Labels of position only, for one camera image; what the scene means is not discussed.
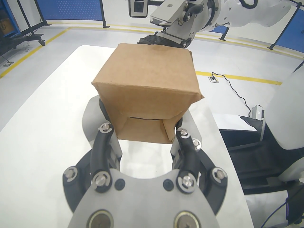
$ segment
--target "electrical socket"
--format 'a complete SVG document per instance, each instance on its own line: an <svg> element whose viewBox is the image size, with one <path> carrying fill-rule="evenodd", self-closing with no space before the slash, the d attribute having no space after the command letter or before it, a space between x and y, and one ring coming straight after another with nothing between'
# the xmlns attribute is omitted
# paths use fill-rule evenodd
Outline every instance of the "electrical socket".
<svg viewBox="0 0 304 228"><path fill-rule="evenodd" d="M216 77L215 77L215 79L212 79L212 77L208 77L208 78L209 78L210 82L212 82L212 83L219 83L219 81L216 79Z"/></svg>

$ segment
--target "yellow floor line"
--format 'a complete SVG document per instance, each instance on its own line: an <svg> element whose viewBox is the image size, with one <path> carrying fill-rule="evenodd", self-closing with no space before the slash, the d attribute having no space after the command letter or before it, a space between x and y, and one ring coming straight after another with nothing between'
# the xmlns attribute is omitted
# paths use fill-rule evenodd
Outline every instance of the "yellow floor line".
<svg viewBox="0 0 304 228"><path fill-rule="evenodd" d="M212 74L210 72L196 71L196 74L200 75L200 76L208 76L208 77L212 76ZM242 76L234 76L234 75L226 75L226 74L224 74L224 76L226 78L229 78L229 79L244 80L244 81L250 81L250 82L268 83L268 84L275 84L275 85L281 85L282 84L282 82L260 79L260 78L254 78L254 77L242 77Z"/></svg>
<svg viewBox="0 0 304 228"><path fill-rule="evenodd" d="M154 31L139 30L139 29L128 29L128 28L101 28L101 27L84 27L84 26L71 26L71 29L99 29L99 30L115 30L115 31L131 31L140 33L155 33Z"/></svg>
<svg viewBox="0 0 304 228"><path fill-rule="evenodd" d="M55 35L54 37L50 38L49 40L45 41L45 45L47 45L48 43L50 43L51 41L55 40L57 37L61 36L62 34L64 34L65 32L67 32L70 28L67 28L63 31L61 31L60 33L58 33L57 35ZM5 71L3 71L0 74L0 78L4 77L7 73L9 73L12 69L14 69L16 66L18 66L20 63L22 63L24 60L26 60L28 57L30 57L32 54L36 53L38 50L40 50L43 46L38 46L37 48L33 49L31 52L27 53L25 56L23 56L22 58L20 58L17 62L14 62L14 64L12 64L11 66L9 66Z"/></svg>
<svg viewBox="0 0 304 228"><path fill-rule="evenodd" d="M57 37L61 36L62 34L64 34L65 32L67 32L70 29L79 29L79 28L87 28L87 29L103 29L103 30L109 30L106 28L100 28L100 27L83 27L83 26L71 26L68 27L67 29L61 31L60 33L58 33L57 35L55 35L54 37L50 38L49 40L47 40L45 42L45 44L50 43L51 41L55 40ZM153 33L152 31L146 31L146 30L136 30L136 29L125 29L125 28L112 28L110 30L117 30L117 31L131 31L131 32L143 32L143 33ZM26 54L25 56L23 56L22 58L20 58L17 62L15 62L14 64L12 64L9 68L7 68L4 72L2 72L0 74L0 78L4 77L7 73L9 73L12 69L14 69L16 66L18 66L20 63L22 63L24 60L26 60L28 57L30 57L32 54L34 54L35 52L37 52L38 50L40 50L42 48L42 46L38 46L37 48L35 48L34 50L32 50L31 52L29 52L28 54ZM202 72L202 71L196 71L197 75L201 75L201 76L212 76L211 73L209 72ZM227 78L230 79L237 79L237 80L245 80L245 81L252 81L252 82L259 82L259 83L268 83L268 84L275 84L275 85L281 85L281 82L278 81L272 81L272 80L266 80L266 79L260 79L260 78L253 78L253 77L242 77L242 76L234 76L234 75L225 75Z"/></svg>
<svg viewBox="0 0 304 228"><path fill-rule="evenodd" d="M74 24L74 23L52 23L52 24ZM77 24L102 25L102 24L95 24L95 23L77 23ZM157 29L157 28L150 28L150 27L142 27L142 26L134 26L134 25L120 25L120 24L109 24L109 26L134 27L134 28L143 28L143 29L154 29L154 30ZM213 40L213 41L220 41L222 43L225 43L225 42L223 42L223 41L221 41L217 38L213 38L213 37L215 37L215 36L206 35L206 34L202 34L202 33L197 33L195 38L201 38L201 39ZM243 45L243 46L248 46L248 47L256 47L256 48L259 48L259 49L266 50L268 52L276 52L278 54L288 55L288 56L291 56L291 57L294 57L294 58L297 58L297 59L300 59L300 60L303 59L303 57L294 55L290 52L283 52L283 51L279 51L279 50L270 50L270 49L267 48L270 45L267 45L265 43L256 43L256 42L252 42L252 41L234 39L234 38L230 38L230 37L226 37L226 39L233 40L233 41L226 40L226 43L232 43L232 44Z"/></svg>

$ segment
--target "power cable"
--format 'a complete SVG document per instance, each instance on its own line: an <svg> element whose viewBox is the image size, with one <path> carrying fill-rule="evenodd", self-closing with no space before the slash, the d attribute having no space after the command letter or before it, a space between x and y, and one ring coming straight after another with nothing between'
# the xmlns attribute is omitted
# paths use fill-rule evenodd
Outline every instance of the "power cable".
<svg viewBox="0 0 304 228"><path fill-rule="evenodd" d="M224 75L222 75L222 74L217 74L217 73L214 73L214 72L212 72L211 73L212 74L212 79L214 80L215 79L215 77L214 77L214 75L213 74L215 74L215 75L217 75L217 76L222 76L222 77L224 77L225 78L225 80L227 81L227 82L229 82L229 84L230 84L230 87L234 90L234 92L237 94L237 96L239 97L239 98L242 98L243 100L244 100L244 102L245 102L245 105L246 105L246 107L248 108L248 110L249 110L249 113L248 113L248 117L250 117L250 113L251 113L251 109L248 107L248 105L247 105L247 103L246 103L246 99L245 98L243 98L243 97L241 97L238 93L237 93L237 91L232 87L232 85L231 85L231 83L230 83L230 81L224 76Z"/></svg>
<svg viewBox="0 0 304 228"><path fill-rule="evenodd" d="M267 219L265 220L265 222L262 224L261 228L264 227L264 225L267 223L267 221L279 210L281 209L283 206L285 206L287 203L289 203L289 201L291 201L300 191L302 191L304 189L304 186L301 187L291 198L287 198L284 204L281 204L272 214L270 214Z"/></svg>

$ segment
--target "metal plate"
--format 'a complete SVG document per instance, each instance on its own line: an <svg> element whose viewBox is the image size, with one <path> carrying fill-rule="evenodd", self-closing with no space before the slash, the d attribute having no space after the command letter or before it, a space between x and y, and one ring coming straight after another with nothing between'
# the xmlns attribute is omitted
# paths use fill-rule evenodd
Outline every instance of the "metal plate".
<svg viewBox="0 0 304 228"><path fill-rule="evenodd" d="M68 228L84 228L88 219L98 210L104 210L113 217L113 227L154 228L174 227L181 212L193 214L200 227L219 228L216 217L198 186L191 194L181 193L176 186L179 170L151 179L137 179L110 169L113 182L124 179L126 185L117 191L111 187L106 193L88 189L74 212ZM163 187L165 179L174 183L170 192Z"/></svg>
<svg viewBox="0 0 304 228"><path fill-rule="evenodd" d="M215 79L212 79L212 77L208 77L210 82L212 83L219 83L219 81L217 80L217 78L215 77Z"/></svg>

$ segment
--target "black base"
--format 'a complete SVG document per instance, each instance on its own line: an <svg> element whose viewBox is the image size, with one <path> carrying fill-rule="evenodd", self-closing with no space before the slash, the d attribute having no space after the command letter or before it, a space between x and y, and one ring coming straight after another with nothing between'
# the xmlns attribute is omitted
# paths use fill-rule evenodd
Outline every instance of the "black base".
<svg viewBox="0 0 304 228"><path fill-rule="evenodd" d="M244 194L288 190L298 180L281 182L278 176L304 157L304 148L285 150L277 143L268 126L260 141L262 123L241 117L256 131L220 130L239 177Z"/></svg>
<svg viewBox="0 0 304 228"><path fill-rule="evenodd" d="M0 44L0 56L5 54L6 52L10 51L11 49L16 49L17 46L19 44L21 44L22 42L38 41L42 46L44 46L45 42L44 42L44 40L41 39L41 36L43 36L43 34L34 34L34 35L27 36L27 37L17 36L17 37L5 39Z"/></svg>

